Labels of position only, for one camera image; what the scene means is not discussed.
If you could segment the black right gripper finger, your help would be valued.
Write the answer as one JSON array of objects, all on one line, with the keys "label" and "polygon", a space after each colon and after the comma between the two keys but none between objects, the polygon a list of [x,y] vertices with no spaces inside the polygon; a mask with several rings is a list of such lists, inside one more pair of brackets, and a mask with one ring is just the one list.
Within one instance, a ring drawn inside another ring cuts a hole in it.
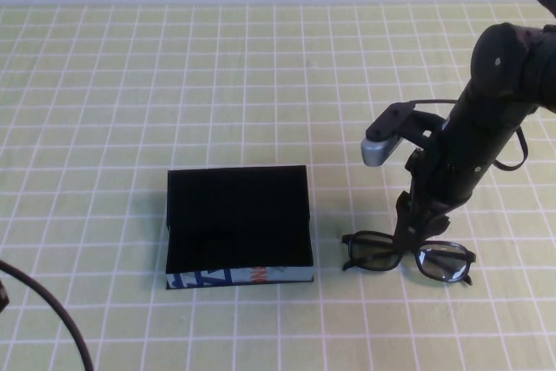
[{"label": "black right gripper finger", "polygon": [[447,230],[450,220],[447,214],[451,211],[450,207],[442,202],[430,201],[422,210],[422,231],[423,240],[441,235]]},{"label": "black right gripper finger", "polygon": [[395,208],[397,221],[394,229],[394,244],[400,253],[412,252],[420,243],[418,223],[411,212],[411,195],[402,191]]}]

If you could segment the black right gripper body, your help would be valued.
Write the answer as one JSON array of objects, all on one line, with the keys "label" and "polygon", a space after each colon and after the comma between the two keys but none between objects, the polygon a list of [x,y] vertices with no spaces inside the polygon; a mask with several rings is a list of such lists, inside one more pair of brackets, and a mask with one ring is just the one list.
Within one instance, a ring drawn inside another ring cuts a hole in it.
[{"label": "black right gripper body", "polygon": [[461,206],[492,166],[509,172],[519,169],[524,161],[508,165],[498,157],[512,136],[518,137],[523,159],[529,157],[521,124],[537,108],[512,96],[485,96],[466,87],[413,167],[414,204]]}]

